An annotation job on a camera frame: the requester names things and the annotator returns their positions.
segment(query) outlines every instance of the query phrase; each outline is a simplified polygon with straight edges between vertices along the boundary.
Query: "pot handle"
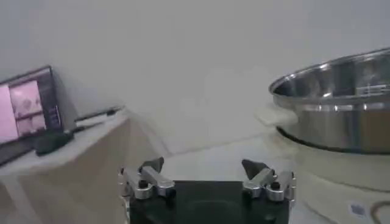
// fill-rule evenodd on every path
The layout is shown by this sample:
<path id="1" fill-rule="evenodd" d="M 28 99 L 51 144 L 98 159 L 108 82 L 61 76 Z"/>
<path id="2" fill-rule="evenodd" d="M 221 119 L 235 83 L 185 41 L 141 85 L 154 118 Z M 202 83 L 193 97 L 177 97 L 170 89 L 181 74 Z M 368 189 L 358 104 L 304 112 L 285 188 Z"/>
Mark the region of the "pot handle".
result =
<path id="1" fill-rule="evenodd" d="M 266 127 L 276 127 L 298 122 L 295 112 L 277 106 L 273 102 L 265 103 L 261 109 L 256 111 L 255 118 Z"/>

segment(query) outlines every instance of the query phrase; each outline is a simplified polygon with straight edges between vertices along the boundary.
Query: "stainless steel pot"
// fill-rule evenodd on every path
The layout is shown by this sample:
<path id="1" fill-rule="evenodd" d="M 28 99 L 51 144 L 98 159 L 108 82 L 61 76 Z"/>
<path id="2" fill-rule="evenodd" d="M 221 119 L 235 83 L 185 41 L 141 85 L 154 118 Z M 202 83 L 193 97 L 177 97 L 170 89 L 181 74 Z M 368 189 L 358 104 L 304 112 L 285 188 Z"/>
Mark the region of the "stainless steel pot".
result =
<path id="1" fill-rule="evenodd" d="M 339 152 L 390 153 L 390 48 L 299 70 L 269 91 L 295 114 L 278 124 L 286 137 Z"/>

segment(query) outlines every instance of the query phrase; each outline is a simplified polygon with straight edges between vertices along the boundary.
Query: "table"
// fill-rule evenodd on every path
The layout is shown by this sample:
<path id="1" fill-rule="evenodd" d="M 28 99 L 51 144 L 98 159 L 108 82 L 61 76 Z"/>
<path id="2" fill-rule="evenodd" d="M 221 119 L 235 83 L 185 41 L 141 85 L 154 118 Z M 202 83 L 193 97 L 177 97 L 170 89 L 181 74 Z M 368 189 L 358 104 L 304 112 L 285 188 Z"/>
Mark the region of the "table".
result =
<path id="1" fill-rule="evenodd" d="M 17 213 L 28 223 L 42 223 L 20 183 L 20 177 L 56 169 L 74 161 L 128 120 L 128 112 L 119 111 L 109 121 L 76 134 L 71 142 L 55 152 L 39 157 L 33 151 L 1 166 L 0 182 L 5 186 Z"/>

